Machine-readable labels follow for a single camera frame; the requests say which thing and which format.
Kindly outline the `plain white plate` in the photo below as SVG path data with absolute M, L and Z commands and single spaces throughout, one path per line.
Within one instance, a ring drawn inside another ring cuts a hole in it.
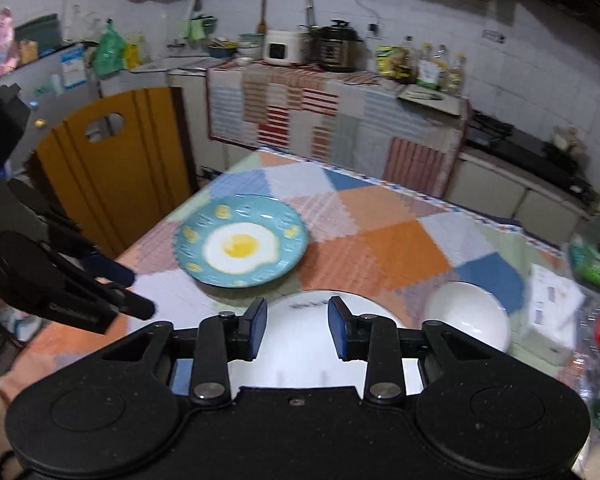
M 380 304 L 338 290 L 311 290 L 276 299 L 268 306 L 268 322 L 257 359 L 228 363 L 230 388 L 327 388 L 353 386 L 364 391 L 366 363 L 343 362 L 332 342 L 327 304 L 339 296 L 355 315 L 376 314 L 404 324 Z

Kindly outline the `white bowl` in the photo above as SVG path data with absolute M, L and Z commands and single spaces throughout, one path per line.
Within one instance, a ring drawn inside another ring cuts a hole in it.
M 512 339 L 509 316 L 501 303 L 483 288 L 465 282 L 447 282 L 427 298 L 424 321 L 436 320 L 506 352 Z

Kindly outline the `blue fried egg plate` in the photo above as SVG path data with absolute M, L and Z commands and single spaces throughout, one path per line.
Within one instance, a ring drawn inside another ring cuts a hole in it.
M 243 289 L 294 270 L 309 241 L 291 206 L 270 196 L 238 194 L 216 198 L 190 214 L 174 236 L 174 256 L 201 284 Z

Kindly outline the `yellow wooden chair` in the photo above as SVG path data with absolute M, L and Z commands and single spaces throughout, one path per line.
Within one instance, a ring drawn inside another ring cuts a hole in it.
M 117 257 L 199 188 L 179 88 L 98 99 L 50 129 L 27 175 L 108 257 Z

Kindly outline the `patchwork tablecloth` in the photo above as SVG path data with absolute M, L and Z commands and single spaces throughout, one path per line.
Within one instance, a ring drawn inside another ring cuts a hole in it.
M 160 220 L 120 257 L 151 299 L 158 318 L 197 325 L 222 310 L 250 304 L 249 290 L 195 282 L 174 257 L 174 236 L 195 210 L 235 194 L 273 196 L 300 214 L 306 253 L 281 280 L 259 289 L 276 300 L 307 290 L 340 290 L 419 326 L 430 294 L 448 281 L 480 286 L 517 321 L 532 266 L 568 271 L 567 255 L 539 242 L 513 221 L 495 221 L 394 184 L 357 177 L 319 162 L 257 151 Z

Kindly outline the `white tissue pack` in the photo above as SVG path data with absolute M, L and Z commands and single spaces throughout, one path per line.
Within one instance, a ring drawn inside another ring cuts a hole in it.
M 579 285 L 533 263 L 524 293 L 520 343 L 556 366 L 567 362 L 577 345 L 577 314 L 585 300 Z

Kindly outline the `green plastic bag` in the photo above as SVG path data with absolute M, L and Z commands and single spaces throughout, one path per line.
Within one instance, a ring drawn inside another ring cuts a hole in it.
M 94 54 L 93 68 L 98 78 L 105 78 L 122 70 L 124 48 L 124 39 L 114 28 L 114 21 L 108 18 Z

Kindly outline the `patchwork counter cloth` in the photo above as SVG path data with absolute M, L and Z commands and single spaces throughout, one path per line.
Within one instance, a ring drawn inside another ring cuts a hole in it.
M 399 100 L 406 86 L 359 70 L 229 62 L 207 75 L 209 136 L 275 148 L 440 197 L 464 138 L 468 103 L 448 115 Z

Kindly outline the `black gas stove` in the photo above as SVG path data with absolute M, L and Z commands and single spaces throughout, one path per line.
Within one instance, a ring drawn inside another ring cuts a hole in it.
M 553 143 L 511 124 L 475 110 L 466 122 L 465 144 L 533 174 L 585 205 L 598 199 L 598 193 L 584 177 L 580 162 Z

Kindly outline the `cutting board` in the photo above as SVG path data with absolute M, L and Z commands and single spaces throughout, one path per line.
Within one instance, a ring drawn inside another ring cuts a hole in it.
M 455 96 L 448 96 L 437 90 L 419 87 L 417 84 L 409 84 L 396 97 L 405 102 L 429 107 L 454 116 L 460 114 L 460 104 L 462 104 L 462 100 Z

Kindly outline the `cooking oil bottle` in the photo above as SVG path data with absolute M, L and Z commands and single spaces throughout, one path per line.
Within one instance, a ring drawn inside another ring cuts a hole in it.
M 432 60 L 432 45 L 424 42 L 417 60 L 416 84 L 437 90 L 440 86 L 440 65 Z

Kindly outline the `yellow snack bag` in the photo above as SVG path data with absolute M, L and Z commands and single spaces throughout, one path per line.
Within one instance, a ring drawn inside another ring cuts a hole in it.
M 381 46 L 375 51 L 378 74 L 381 77 L 408 81 L 411 77 L 411 67 L 408 64 L 408 54 L 404 47 Z

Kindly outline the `white rice cooker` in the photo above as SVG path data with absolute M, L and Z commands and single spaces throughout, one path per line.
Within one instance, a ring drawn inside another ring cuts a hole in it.
M 269 29 L 265 35 L 263 59 L 278 66 L 302 66 L 309 63 L 311 41 L 304 29 Z

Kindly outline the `black pressure cooker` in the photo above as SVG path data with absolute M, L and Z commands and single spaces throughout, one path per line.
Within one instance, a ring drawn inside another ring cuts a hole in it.
M 361 42 L 349 22 L 334 18 L 314 32 L 315 62 L 325 72 L 353 73 Z

